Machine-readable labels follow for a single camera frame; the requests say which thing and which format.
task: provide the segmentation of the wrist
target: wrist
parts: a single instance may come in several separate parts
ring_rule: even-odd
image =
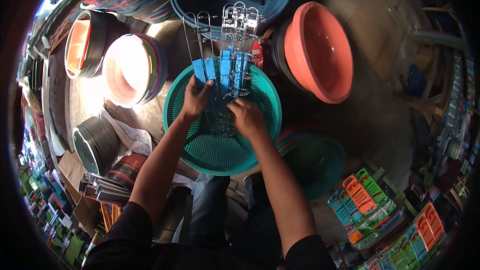
[[[197,119],[198,119],[198,116],[191,115],[182,109],[175,120],[191,125]]]
[[[271,142],[270,135],[268,134],[268,131],[265,127],[256,129],[255,131],[251,132],[247,139],[251,144],[259,142],[262,143],[265,141]]]

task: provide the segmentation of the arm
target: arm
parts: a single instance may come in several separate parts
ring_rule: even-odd
[[[271,141],[258,106],[238,98],[227,107],[234,114],[238,131],[250,141],[257,156],[286,256],[299,240],[318,234],[312,209]]]
[[[205,110],[209,89],[213,85],[213,81],[209,80],[203,89],[198,91],[195,81],[193,75],[185,89],[180,114],[141,167],[130,195],[129,201],[140,205],[150,215],[153,225],[160,218],[187,132],[190,125]]]

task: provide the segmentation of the hand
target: hand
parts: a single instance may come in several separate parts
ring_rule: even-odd
[[[195,74],[190,77],[187,87],[185,88],[185,99],[180,114],[195,121],[207,107],[208,97],[210,96],[210,88],[213,86],[213,80],[205,83],[201,90],[198,90]]]
[[[247,140],[251,142],[253,138],[268,136],[262,111],[258,105],[237,98],[234,102],[228,103],[226,107],[233,113],[233,121],[238,132]]]

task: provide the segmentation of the jeans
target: jeans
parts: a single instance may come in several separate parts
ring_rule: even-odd
[[[228,244],[224,224],[227,215],[227,195],[230,176],[201,173],[193,185],[193,207],[188,245],[208,249],[227,249],[239,257],[248,258],[266,269],[276,269],[281,253],[280,235],[275,222],[261,173],[245,179],[248,191],[248,218],[242,233]],[[173,237],[178,241],[183,220]]]

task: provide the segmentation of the black sleeve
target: black sleeve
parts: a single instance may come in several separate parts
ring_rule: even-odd
[[[152,219],[135,202],[128,202],[117,222],[87,256],[88,269],[151,267]]]
[[[310,235],[293,244],[285,257],[286,270],[337,269],[322,238]]]

